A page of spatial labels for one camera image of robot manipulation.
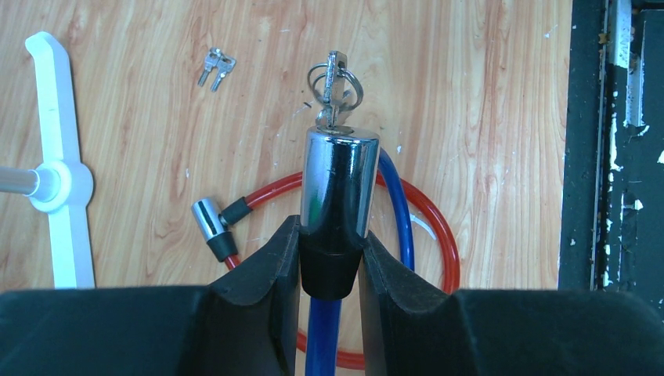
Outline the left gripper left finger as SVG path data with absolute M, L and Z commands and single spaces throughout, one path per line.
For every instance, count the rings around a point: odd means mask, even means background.
M 4 375 L 292 375 L 299 218 L 211 284 L 10 291 Z

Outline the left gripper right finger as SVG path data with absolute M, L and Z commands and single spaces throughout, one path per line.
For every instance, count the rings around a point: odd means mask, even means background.
M 439 290 L 370 235 L 359 268 L 368 375 L 660 375 L 663 324 L 632 295 Z

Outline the red cable lock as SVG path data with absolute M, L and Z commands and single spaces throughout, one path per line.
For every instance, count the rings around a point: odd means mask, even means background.
M 301 172 L 278 179 L 246 197 L 240 197 L 226 208 L 222 217 L 229 219 L 231 224 L 235 224 L 265 202 L 298 188 L 301 181 Z M 406 199 L 426 218 L 438 241 L 443 265 L 440 289 L 445 293 L 452 293 L 460 287 L 460 256 L 452 230 L 429 197 L 404 179 L 401 184 Z M 236 243 L 233 235 L 227 229 L 219 230 L 212 238 L 206 240 L 206 243 L 217 260 L 226 264 L 227 269 L 235 269 L 240 264 Z

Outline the blue cable lock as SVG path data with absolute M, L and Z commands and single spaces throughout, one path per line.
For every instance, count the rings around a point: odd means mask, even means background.
M 310 297 L 307 375 L 335 373 L 341 301 L 352 291 L 366 246 L 379 175 L 395 213 L 400 260 L 413 269 L 408 202 L 377 134 L 348 127 L 308 130 L 298 238 L 302 287 Z

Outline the blue lock silver keys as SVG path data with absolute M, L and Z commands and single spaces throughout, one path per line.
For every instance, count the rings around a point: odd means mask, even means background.
M 307 86 L 322 107 L 316 117 L 316 127 L 332 134 L 352 133 L 345 122 L 364 97 L 359 79 L 347 65 L 348 57 L 332 50 L 326 62 L 312 66 L 307 73 Z

